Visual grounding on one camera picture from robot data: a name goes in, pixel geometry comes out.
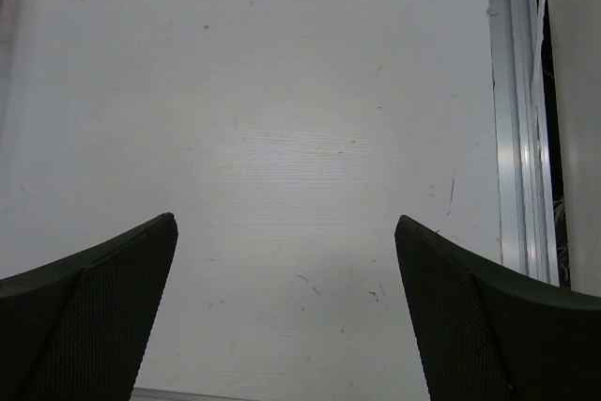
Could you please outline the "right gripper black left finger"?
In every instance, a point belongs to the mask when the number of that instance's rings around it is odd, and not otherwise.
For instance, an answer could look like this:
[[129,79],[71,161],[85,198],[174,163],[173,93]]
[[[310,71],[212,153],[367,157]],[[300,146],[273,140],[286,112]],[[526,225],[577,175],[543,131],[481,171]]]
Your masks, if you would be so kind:
[[3,279],[2,399],[130,399],[177,237],[164,213]]

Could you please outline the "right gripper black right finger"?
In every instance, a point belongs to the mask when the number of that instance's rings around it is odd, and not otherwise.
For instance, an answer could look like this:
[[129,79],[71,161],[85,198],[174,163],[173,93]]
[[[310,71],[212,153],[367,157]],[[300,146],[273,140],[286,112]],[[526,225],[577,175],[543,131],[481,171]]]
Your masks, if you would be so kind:
[[406,215],[394,237],[430,399],[599,399],[599,298],[509,270]]

